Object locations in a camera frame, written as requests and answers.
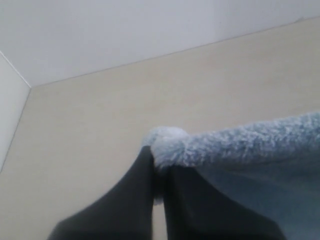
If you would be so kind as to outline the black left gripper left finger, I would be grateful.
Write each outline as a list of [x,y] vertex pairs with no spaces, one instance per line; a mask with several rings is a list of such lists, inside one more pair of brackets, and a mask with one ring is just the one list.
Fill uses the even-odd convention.
[[80,212],[60,221],[50,240],[151,240],[155,169],[144,146],[122,179]]

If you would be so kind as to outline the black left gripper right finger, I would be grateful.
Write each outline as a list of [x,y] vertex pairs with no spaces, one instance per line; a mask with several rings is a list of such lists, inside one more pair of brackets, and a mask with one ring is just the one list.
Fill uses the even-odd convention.
[[231,200],[190,167],[173,166],[165,178],[169,240],[283,240],[272,220]]

